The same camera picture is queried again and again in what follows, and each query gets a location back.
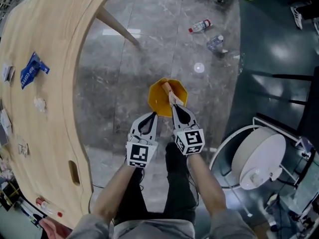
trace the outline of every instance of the gray marble floor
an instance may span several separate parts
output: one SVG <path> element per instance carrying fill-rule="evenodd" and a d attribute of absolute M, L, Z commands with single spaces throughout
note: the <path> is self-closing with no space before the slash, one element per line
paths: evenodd
<path fill-rule="evenodd" d="M 95 20 L 84 43 L 76 85 L 75 116 L 90 159 L 94 185 L 104 187 L 124 162 L 127 134 L 135 119 L 151 112 L 149 87 L 162 77 L 179 79 L 188 91 L 189 107 L 204 128 L 207 147 L 222 140 L 238 71 L 238 0 L 227 8 L 207 0 L 109 0 L 107 9 L 139 41 L 137 49 Z M 190 34 L 194 23 L 213 26 Z M 206 48 L 217 34 L 225 37 L 220 57 Z M 205 71 L 198 74 L 194 64 Z M 142 182 L 149 211 L 164 209 L 168 183 L 164 149 L 172 122 L 160 118 L 159 147 Z M 204 153 L 206 160 L 212 153 Z M 94 187 L 91 206 L 101 189 Z"/>

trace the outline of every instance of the table cutout handle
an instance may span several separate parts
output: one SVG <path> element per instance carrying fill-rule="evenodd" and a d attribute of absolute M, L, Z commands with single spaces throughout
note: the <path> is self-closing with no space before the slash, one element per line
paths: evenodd
<path fill-rule="evenodd" d="M 76 167 L 76 164 L 72 160 L 69 160 L 69 168 L 70 168 L 70 173 L 71 173 L 73 183 L 76 186 L 80 186 L 80 178 L 79 178 L 78 169 Z"/>

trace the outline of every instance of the blue snack package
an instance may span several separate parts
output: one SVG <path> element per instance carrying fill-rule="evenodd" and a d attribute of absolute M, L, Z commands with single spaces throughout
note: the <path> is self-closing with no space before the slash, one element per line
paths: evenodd
<path fill-rule="evenodd" d="M 22 89 L 26 85 L 33 82 L 34 77 L 37 75 L 39 70 L 42 70 L 46 74 L 49 73 L 50 69 L 40 60 L 39 56 L 34 52 L 28 62 L 26 68 L 21 71 L 20 81 Z"/>

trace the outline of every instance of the black pants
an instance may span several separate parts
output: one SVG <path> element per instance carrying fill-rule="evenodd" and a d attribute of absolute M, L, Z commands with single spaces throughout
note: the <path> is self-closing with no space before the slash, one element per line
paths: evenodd
<path fill-rule="evenodd" d="M 170 142 L 166 146 L 165 159 L 169 189 L 164 212 L 147 211 L 140 189 L 142 169 L 136 168 L 120 203 L 115 225 L 125 221 L 150 219 L 181 219 L 194 224 L 196 201 L 189 188 L 186 157 L 175 143 Z"/>
<path fill-rule="evenodd" d="M 302 15 L 303 19 L 317 18 L 319 17 L 319 3 L 298 7 L 296 11 Z"/>

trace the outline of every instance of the table leg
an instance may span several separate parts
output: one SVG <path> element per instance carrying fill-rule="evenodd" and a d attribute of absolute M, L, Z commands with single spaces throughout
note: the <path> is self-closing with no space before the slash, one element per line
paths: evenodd
<path fill-rule="evenodd" d="M 134 45 L 139 44 L 139 42 L 104 8 L 100 9 L 96 18 L 107 24 L 109 27 L 121 34 L 124 38 L 129 40 Z"/>

